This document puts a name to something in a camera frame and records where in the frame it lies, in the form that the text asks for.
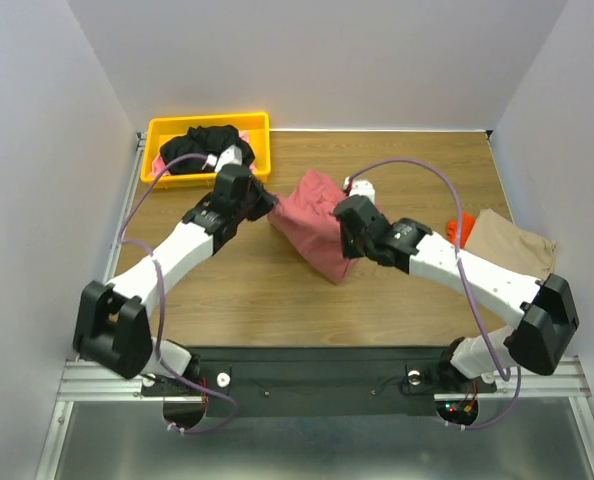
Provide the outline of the folded beige t shirt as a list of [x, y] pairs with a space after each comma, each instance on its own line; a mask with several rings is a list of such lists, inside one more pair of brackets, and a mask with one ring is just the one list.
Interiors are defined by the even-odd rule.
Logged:
[[554, 241], [522, 230], [491, 209], [480, 211], [465, 249], [505, 269], [541, 280], [555, 270]]

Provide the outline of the yellow plastic bin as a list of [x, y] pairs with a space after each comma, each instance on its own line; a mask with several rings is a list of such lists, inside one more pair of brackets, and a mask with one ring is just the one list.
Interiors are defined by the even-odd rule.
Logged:
[[244, 132], [255, 155], [252, 172], [266, 182], [271, 173], [269, 117], [265, 112], [218, 114], [202, 116], [160, 117], [151, 119], [148, 125], [141, 161], [140, 180], [150, 185], [155, 178], [152, 164], [162, 145], [174, 137], [187, 133], [190, 127], [232, 125]]

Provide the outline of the folded orange t shirt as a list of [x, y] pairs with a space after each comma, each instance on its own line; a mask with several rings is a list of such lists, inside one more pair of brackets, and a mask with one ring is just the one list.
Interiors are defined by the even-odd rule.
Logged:
[[457, 220], [449, 220], [445, 227], [448, 241], [453, 244], [456, 238], [459, 238], [460, 248], [463, 249], [466, 246], [475, 222], [476, 218], [466, 212], [462, 213], [460, 224]]

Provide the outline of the pink red t shirt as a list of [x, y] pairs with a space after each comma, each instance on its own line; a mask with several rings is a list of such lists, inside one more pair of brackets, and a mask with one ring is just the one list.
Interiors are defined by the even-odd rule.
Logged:
[[267, 214], [300, 256], [333, 284], [341, 283], [355, 265], [342, 255], [341, 235], [333, 209], [347, 196], [343, 185], [328, 175], [309, 169], [287, 197], [279, 195]]

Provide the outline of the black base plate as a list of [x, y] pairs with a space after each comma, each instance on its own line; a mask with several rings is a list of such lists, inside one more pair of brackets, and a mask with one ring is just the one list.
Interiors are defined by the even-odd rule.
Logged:
[[443, 347], [193, 347], [182, 374], [217, 392], [213, 418], [433, 416], [435, 396], [493, 393], [449, 366]]

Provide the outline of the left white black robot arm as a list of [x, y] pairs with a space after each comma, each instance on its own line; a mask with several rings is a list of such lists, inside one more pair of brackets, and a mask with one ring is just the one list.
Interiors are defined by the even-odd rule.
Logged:
[[126, 272], [106, 282], [92, 281], [82, 291], [73, 348], [124, 379], [142, 374], [165, 376], [176, 393], [199, 385], [200, 371], [184, 347], [150, 330], [153, 312], [165, 312], [167, 293], [191, 270], [214, 256], [244, 221], [256, 221], [276, 204], [251, 170], [228, 164], [214, 188], [191, 208], [171, 234]]

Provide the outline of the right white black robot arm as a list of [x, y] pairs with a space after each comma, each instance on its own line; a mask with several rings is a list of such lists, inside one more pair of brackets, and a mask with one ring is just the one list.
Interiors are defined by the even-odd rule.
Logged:
[[463, 294], [471, 308], [483, 306], [503, 327], [460, 337], [438, 364], [419, 368], [422, 381], [456, 391], [494, 371], [518, 367], [540, 376], [556, 372], [579, 316], [569, 282], [551, 273], [541, 280], [484, 260], [450, 244], [417, 221], [391, 223], [365, 196], [350, 196], [333, 210], [345, 257], [365, 257]]

